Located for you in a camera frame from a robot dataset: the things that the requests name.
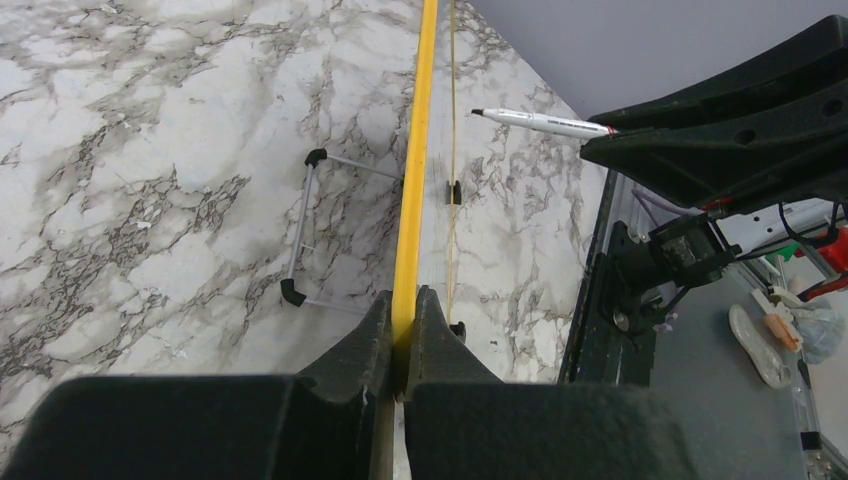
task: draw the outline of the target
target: bolt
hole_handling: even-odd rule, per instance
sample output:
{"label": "bolt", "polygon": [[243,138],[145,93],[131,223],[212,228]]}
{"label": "bolt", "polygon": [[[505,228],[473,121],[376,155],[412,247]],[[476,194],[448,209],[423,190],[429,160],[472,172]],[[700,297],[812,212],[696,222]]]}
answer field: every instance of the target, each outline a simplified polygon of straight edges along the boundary
{"label": "bolt", "polygon": [[618,327],[622,332],[626,332],[630,329],[630,319],[627,318],[627,315],[621,312],[615,312],[612,315],[612,321],[615,323],[615,326]]}

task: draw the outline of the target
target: black cable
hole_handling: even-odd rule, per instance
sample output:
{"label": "black cable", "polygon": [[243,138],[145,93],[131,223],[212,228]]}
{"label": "black cable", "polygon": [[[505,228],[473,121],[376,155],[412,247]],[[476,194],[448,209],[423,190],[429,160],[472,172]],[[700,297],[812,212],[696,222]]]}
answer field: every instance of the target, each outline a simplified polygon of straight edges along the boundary
{"label": "black cable", "polygon": [[[833,202],[833,213],[830,217],[830,225],[827,227],[827,233],[825,233],[823,237],[818,238],[808,238],[800,235],[795,230],[792,230],[789,223],[786,222],[786,215],[783,213],[783,202],[777,204],[777,211],[780,214],[780,221],[783,223],[783,228],[786,230],[786,234],[789,238],[802,245],[809,245],[813,248],[821,248],[830,245],[839,238],[839,229],[836,228],[836,220],[839,216],[839,204],[836,202]],[[844,206],[842,207],[842,211],[846,214],[846,217],[848,217],[848,212],[845,211]]]}

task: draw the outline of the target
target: marker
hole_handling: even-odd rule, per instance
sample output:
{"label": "marker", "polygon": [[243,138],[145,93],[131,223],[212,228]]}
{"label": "marker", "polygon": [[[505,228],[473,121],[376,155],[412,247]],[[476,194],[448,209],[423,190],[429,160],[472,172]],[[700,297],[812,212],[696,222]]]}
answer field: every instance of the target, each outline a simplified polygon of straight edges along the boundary
{"label": "marker", "polygon": [[475,108],[471,113],[480,115],[506,125],[529,128],[537,132],[553,133],[566,137],[591,139],[606,137],[618,130],[592,122],[569,120],[567,118],[551,117],[541,113],[525,113],[507,110],[505,108]]}

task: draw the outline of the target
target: marble table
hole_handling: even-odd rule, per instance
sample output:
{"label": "marble table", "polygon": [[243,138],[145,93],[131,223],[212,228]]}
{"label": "marble table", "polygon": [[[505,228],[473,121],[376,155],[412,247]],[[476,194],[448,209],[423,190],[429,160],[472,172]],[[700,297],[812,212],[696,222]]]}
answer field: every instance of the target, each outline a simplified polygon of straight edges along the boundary
{"label": "marble table", "polygon": [[[573,141],[465,115],[573,112],[457,15],[451,315],[501,378],[552,381],[605,172]],[[403,172],[420,20],[412,0],[0,6],[0,465],[64,380],[294,372],[353,328],[281,302],[303,159]],[[298,289],[360,308],[391,289],[400,202],[389,178],[322,164]]]}

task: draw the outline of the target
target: clear plastic bag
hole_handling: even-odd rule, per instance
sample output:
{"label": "clear plastic bag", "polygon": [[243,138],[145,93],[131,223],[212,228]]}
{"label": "clear plastic bag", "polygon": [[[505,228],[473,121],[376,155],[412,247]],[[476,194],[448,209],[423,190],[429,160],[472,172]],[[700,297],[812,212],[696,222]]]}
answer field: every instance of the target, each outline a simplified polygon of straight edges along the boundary
{"label": "clear plastic bag", "polygon": [[845,317],[825,302],[812,301],[791,310],[804,339],[807,362],[819,364],[833,355],[845,336]]}

